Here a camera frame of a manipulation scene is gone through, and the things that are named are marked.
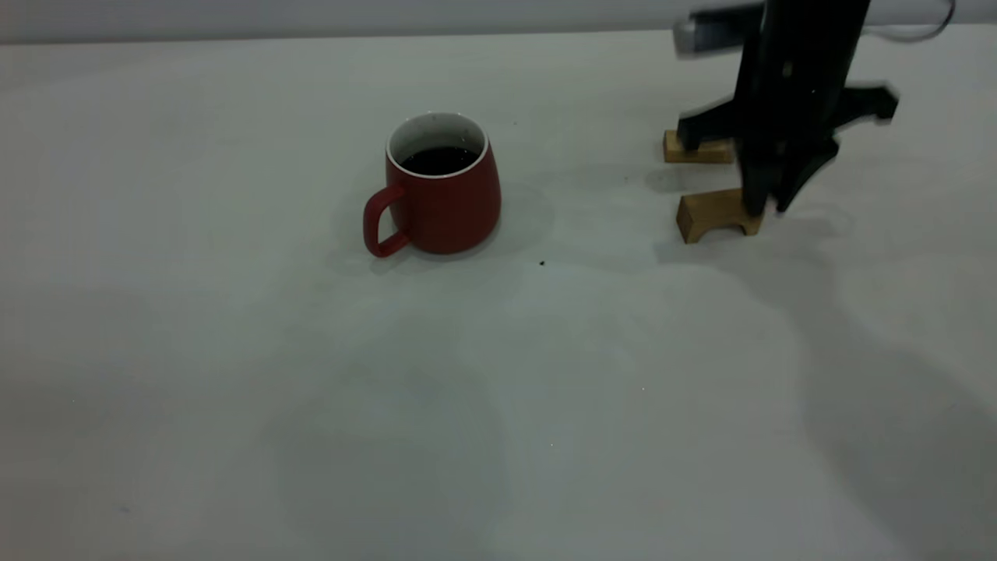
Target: wooden piece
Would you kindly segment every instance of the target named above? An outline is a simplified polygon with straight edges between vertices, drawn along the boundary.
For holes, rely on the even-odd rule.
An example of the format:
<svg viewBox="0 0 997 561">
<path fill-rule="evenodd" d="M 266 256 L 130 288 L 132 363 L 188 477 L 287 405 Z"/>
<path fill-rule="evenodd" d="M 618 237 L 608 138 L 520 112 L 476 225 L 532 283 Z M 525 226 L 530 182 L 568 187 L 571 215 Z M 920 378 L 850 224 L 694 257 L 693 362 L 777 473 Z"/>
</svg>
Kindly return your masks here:
<svg viewBox="0 0 997 561">
<path fill-rule="evenodd" d="M 671 164 L 730 164 L 734 162 L 731 141 L 704 142 L 699 150 L 687 152 L 682 148 L 678 133 L 665 132 L 665 162 Z"/>
<path fill-rule="evenodd" d="M 685 243 L 695 244 L 708 231 L 721 227 L 739 226 L 745 236 L 754 236 L 762 227 L 762 217 L 744 210 L 740 189 L 729 189 L 682 197 L 675 220 Z"/>
</svg>

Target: red mug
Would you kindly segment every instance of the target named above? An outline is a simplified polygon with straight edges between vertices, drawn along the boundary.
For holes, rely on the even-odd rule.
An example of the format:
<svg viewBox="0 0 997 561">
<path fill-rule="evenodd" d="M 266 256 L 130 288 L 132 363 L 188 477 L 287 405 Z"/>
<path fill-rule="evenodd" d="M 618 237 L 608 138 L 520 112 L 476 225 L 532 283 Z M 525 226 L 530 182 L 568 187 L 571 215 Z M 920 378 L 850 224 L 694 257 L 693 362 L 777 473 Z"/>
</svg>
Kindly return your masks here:
<svg viewBox="0 0 997 561">
<path fill-rule="evenodd" d="M 463 148 L 479 154 L 458 172 L 427 176 L 402 167 L 434 148 Z M 455 254 L 480 244 L 499 223 L 501 190 L 492 143 L 485 129 L 457 113 L 427 113 L 409 119 L 388 138 L 388 187 L 364 209 L 364 244 L 385 258 L 411 243 L 431 254 Z M 397 231 L 378 242 L 378 223 L 391 208 Z"/>
</svg>

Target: table surface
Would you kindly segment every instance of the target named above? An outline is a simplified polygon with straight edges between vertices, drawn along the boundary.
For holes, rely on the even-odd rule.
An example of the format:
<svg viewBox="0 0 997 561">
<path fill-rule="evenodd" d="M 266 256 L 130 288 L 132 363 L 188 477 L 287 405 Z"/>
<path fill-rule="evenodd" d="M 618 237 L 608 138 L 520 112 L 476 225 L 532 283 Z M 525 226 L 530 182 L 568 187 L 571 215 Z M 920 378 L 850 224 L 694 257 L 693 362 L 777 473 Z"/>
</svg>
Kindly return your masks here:
<svg viewBox="0 0 997 561">
<path fill-rule="evenodd" d="M 997 28 L 863 39 L 888 127 L 755 238 L 666 165 L 667 32 L 0 49 L 0 557 L 997 555 Z M 364 250 L 401 120 L 497 233 Z"/>
</svg>

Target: dark liquid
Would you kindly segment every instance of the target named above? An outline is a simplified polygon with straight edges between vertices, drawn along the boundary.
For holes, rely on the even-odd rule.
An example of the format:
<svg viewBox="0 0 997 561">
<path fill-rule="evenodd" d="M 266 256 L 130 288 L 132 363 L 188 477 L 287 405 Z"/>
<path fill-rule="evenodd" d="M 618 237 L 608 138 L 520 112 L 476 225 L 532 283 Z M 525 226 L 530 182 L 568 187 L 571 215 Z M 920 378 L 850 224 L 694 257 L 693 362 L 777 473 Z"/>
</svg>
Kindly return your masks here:
<svg viewBox="0 0 997 561">
<path fill-rule="evenodd" d="M 402 167 L 413 174 L 445 176 L 470 166 L 478 160 L 478 156 L 480 154 L 463 148 L 433 148 L 402 162 Z"/>
</svg>

